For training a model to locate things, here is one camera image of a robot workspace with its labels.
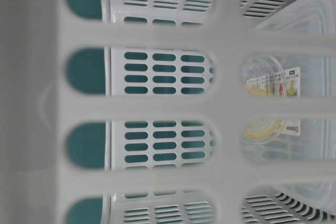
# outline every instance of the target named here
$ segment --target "clear plastic container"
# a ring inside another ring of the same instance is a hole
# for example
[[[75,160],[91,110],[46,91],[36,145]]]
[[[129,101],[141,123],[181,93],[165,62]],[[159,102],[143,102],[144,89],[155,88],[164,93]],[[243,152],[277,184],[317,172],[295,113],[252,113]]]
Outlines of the clear plastic container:
[[[297,0],[256,29],[334,34],[336,0]],[[283,69],[300,68],[300,93],[305,97],[333,94],[335,61],[326,56],[271,53]],[[244,144],[246,156],[256,161],[304,161],[335,158],[335,120],[300,120],[300,135],[280,134],[267,144]],[[315,183],[278,187],[290,197],[305,204],[336,214],[336,183]]]

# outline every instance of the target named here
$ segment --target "sticker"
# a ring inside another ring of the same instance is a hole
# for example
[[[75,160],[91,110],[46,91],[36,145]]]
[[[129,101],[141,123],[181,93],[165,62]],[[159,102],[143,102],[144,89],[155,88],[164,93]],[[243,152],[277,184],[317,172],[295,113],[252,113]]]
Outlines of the sticker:
[[[300,67],[285,70],[286,74],[286,96],[299,97],[301,95],[301,69]],[[301,120],[286,120],[285,128],[282,132],[285,135],[300,136]]]
[[[286,92],[288,97],[299,97],[301,95],[301,69],[300,67],[290,68],[285,70],[286,76],[286,90],[281,80],[280,73],[276,73],[274,77],[260,76],[247,80],[247,88],[251,93],[261,94],[265,96],[276,95],[283,96]],[[285,127],[282,131],[284,135],[300,136],[301,135],[301,120],[300,119],[286,119]]]

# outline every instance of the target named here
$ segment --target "white plastic grille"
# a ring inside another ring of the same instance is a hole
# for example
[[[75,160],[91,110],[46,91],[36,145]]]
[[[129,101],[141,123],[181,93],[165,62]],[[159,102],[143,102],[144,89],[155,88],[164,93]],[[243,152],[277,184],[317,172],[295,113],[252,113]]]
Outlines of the white plastic grille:
[[[199,52],[112,49],[113,94],[201,94],[214,81],[214,65]]]
[[[203,24],[214,0],[106,0],[112,22],[166,25]]]
[[[280,224],[295,222],[321,223],[335,217],[312,208],[273,188],[248,196],[242,207],[245,223]]]
[[[212,224],[215,209],[201,191],[157,191],[115,195],[112,202],[110,223],[123,220],[140,224]]]
[[[260,22],[296,0],[241,0],[243,16]]]
[[[198,165],[214,150],[212,129],[200,121],[112,122],[112,169]]]

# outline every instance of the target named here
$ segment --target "rectangular vent hole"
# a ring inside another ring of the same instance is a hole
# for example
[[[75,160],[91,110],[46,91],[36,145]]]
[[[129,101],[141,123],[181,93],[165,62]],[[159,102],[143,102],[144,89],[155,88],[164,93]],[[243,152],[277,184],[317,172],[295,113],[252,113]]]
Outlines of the rectangular vent hole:
[[[154,94],[175,94],[176,89],[173,87],[155,87],[153,89]]]
[[[125,82],[138,82],[138,83],[145,83],[148,81],[147,76],[138,76],[138,75],[128,75],[125,76]]]
[[[146,139],[148,137],[147,132],[127,132],[125,138],[127,140]]]
[[[175,83],[176,78],[174,76],[154,76],[153,81],[155,83]]]
[[[126,87],[125,93],[126,94],[147,94],[148,88],[146,87]]]
[[[155,121],[153,122],[154,127],[175,127],[175,121]]]
[[[148,161],[147,155],[128,155],[125,157],[126,163],[143,163],[147,161]]]
[[[175,160],[176,154],[175,153],[163,153],[163,154],[155,154],[153,156],[153,159],[155,161],[171,161],[171,160]]]
[[[148,126],[148,122],[146,121],[129,121],[125,122],[125,127],[128,129],[132,128],[146,128]]]
[[[137,198],[144,198],[148,196],[146,191],[140,193],[127,193],[124,195],[126,199],[137,199]]]
[[[153,20],[154,25],[165,25],[165,26],[175,26],[176,22],[168,19],[155,19]]]
[[[155,131],[153,133],[154,138],[174,138],[176,137],[175,131]]]
[[[200,122],[200,121],[182,121],[182,126],[184,127],[196,127],[196,126],[203,126],[204,123]]]
[[[139,18],[139,17],[125,17],[124,18],[125,23],[140,23],[140,24],[147,24],[146,18]]]
[[[162,61],[174,61],[176,60],[176,56],[173,54],[153,54],[154,60],[162,60]]]
[[[155,196],[164,196],[164,195],[172,195],[176,194],[176,191],[154,191]]]
[[[145,151],[147,149],[148,149],[148,145],[145,143],[125,145],[125,150],[128,152],[139,152],[139,151]]]
[[[153,148],[155,150],[171,150],[176,148],[176,143],[175,142],[154,143]]]
[[[126,52],[124,56],[128,60],[146,60],[148,57],[145,52]]]

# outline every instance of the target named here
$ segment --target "printed label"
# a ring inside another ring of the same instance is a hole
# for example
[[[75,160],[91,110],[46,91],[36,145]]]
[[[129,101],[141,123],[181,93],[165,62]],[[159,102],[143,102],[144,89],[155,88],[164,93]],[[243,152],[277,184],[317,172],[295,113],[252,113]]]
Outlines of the printed label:
[[[300,67],[285,70],[286,74],[286,96],[299,97],[301,95],[301,70]],[[301,120],[286,120],[285,129],[282,132],[285,135],[300,136]]]
[[[300,67],[290,68],[285,70],[286,90],[281,80],[280,73],[276,73],[274,77],[260,76],[247,80],[247,85],[251,89],[266,90],[266,95],[283,96],[286,92],[288,97],[299,97],[301,95],[301,70]],[[285,128],[282,134],[291,136],[301,135],[301,120],[286,120]]]

